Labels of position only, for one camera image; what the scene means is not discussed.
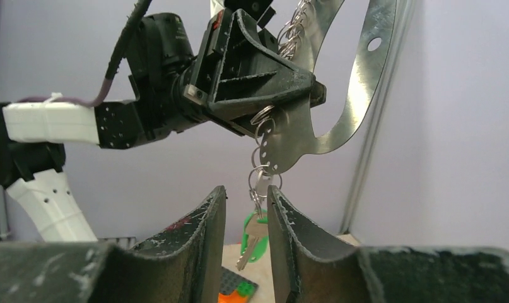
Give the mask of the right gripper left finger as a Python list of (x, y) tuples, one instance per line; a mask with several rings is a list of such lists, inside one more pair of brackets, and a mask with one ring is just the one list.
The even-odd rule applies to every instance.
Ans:
[(226, 190), (129, 249), (100, 242), (0, 242), (0, 302), (216, 302)]

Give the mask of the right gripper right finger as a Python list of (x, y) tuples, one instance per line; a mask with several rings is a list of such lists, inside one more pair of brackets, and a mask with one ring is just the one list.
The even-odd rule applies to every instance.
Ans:
[(276, 302), (509, 302), (497, 247), (355, 246), (267, 190)]

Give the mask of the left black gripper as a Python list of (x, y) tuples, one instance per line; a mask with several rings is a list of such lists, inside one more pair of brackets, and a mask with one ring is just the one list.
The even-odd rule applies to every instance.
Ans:
[(323, 104), (326, 86), (276, 53), (275, 38), (245, 9), (211, 18), (194, 63), (183, 75), (183, 129), (213, 122), (254, 136), (252, 118), (268, 106), (306, 99)]

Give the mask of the green key tag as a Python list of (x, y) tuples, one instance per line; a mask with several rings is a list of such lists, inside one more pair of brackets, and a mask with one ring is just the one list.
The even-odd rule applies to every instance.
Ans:
[(237, 268), (243, 270), (247, 263), (257, 262), (266, 252), (269, 242), (267, 210), (252, 212), (243, 223), (240, 259)]

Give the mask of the silver key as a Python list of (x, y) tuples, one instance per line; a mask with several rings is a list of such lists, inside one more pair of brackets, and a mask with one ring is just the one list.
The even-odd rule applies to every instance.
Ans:
[(238, 271), (245, 269), (247, 263), (251, 260), (252, 254), (257, 244), (263, 238), (268, 236), (267, 217), (259, 217), (253, 215), (244, 226), (244, 235), (247, 236), (245, 243), (245, 249), (242, 251), (239, 257), (236, 268)]

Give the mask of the metal key holder plate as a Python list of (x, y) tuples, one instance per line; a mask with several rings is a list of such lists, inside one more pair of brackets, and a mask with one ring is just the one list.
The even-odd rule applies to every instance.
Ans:
[[(281, 54), (313, 71), (342, 1), (300, 1), (279, 33)], [(252, 120), (256, 149), (251, 163), (265, 175), (286, 172), (304, 155), (333, 152), (349, 141), (368, 109), (385, 96), (394, 71), (411, 1), (370, 1), (361, 29), (344, 107), (335, 125), (316, 136), (311, 108), (325, 102), (327, 89), (317, 84), (305, 97), (264, 109)]]

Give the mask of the steel split keyring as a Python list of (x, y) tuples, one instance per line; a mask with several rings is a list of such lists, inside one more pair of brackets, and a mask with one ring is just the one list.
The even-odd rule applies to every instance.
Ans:
[(274, 183), (275, 175), (270, 174), (268, 168), (268, 165), (258, 165), (248, 175), (249, 189), (260, 196), (267, 196), (268, 187)]

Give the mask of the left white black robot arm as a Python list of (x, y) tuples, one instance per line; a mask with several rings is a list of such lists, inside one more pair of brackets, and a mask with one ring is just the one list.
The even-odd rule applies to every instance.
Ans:
[(126, 150), (209, 121), (259, 138), (278, 106), (325, 101), (324, 86), (266, 30), (269, 1), (215, 5), (198, 53), (179, 15), (148, 15), (148, 7), (136, 3), (95, 99), (0, 102), (0, 186), (47, 242), (97, 239), (69, 187), (65, 143)]

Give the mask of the orange plate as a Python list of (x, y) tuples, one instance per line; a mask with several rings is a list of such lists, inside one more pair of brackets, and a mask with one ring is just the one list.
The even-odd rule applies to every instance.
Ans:
[(229, 295), (219, 294), (218, 303), (247, 303), (250, 297), (248, 295), (241, 296), (237, 292), (233, 292)]

